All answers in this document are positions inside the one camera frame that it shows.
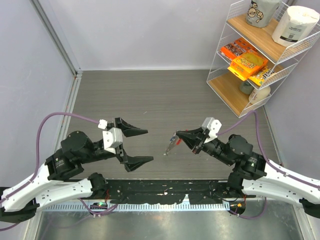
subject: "gray cup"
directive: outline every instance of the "gray cup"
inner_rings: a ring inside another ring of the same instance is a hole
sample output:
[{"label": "gray cup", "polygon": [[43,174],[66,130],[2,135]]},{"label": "gray cup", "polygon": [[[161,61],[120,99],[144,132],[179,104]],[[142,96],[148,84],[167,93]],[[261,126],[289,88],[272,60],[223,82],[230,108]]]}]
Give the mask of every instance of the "gray cup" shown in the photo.
[{"label": "gray cup", "polygon": [[251,0],[246,22],[257,28],[266,27],[282,0]]}]

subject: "yellow snack package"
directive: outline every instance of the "yellow snack package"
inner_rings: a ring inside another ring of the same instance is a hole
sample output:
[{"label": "yellow snack package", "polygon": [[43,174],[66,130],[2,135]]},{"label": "yellow snack package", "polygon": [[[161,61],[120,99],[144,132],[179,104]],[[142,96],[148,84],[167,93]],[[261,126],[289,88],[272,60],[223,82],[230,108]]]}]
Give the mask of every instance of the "yellow snack package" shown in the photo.
[{"label": "yellow snack package", "polygon": [[257,74],[267,63],[268,59],[249,49],[233,59],[228,69],[242,81],[245,81],[250,76]]},{"label": "yellow snack package", "polygon": [[258,86],[261,86],[267,79],[267,76],[269,75],[270,77],[274,73],[275,71],[270,69],[268,66],[265,66],[256,75],[250,76],[249,79],[253,81],[255,84],[257,84]]}]

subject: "snack package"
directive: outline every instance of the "snack package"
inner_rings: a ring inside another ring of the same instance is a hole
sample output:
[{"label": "snack package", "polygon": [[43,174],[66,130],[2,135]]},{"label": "snack package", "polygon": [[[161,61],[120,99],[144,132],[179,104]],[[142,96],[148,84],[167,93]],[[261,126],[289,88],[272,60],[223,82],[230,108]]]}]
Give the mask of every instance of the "snack package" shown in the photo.
[{"label": "snack package", "polygon": [[222,55],[226,56],[230,61],[232,61],[250,49],[256,51],[254,46],[247,42],[243,37],[240,37],[234,42],[223,46],[220,51]]},{"label": "snack package", "polygon": [[250,76],[257,74],[268,63],[268,59],[256,51],[249,49],[231,61],[228,69],[242,81]]},{"label": "snack package", "polygon": [[256,75],[250,76],[249,79],[252,80],[258,86],[261,86],[265,82],[265,80],[267,79],[267,76],[269,75],[269,77],[270,77],[274,73],[275,73],[275,71],[270,69],[268,66],[265,66]]}]

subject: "orange box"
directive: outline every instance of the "orange box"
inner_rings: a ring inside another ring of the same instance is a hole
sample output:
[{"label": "orange box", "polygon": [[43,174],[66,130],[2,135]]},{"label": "orange box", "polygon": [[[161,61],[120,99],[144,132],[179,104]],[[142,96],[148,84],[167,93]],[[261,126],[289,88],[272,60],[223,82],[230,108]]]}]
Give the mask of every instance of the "orange box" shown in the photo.
[{"label": "orange box", "polygon": [[257,74],[267,63],[268,59],[249,49],[233,59],[228,69],[242,81],[245,81],[250,76]]},{"label": "orange box", "polygon": [[222,55],[226,56],[230,61],[244,54],[248,50],[256,51],[255,47],[247,42],[243,37],[223,46],[220,51]]}]

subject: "toilet paper roll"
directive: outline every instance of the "toilet paper roll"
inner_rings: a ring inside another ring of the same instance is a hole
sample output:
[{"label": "toilet paper roll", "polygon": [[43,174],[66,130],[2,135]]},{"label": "toilet paper roll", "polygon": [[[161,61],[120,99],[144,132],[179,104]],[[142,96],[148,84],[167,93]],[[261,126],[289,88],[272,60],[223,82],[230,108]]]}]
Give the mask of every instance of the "toilet paper roll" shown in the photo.
[{"label": "toilet paper roll", "polygon": [[275,28],[272,39],[288,47],[304,39],[319,21],[320,14],[304,6],[290,6]]}]

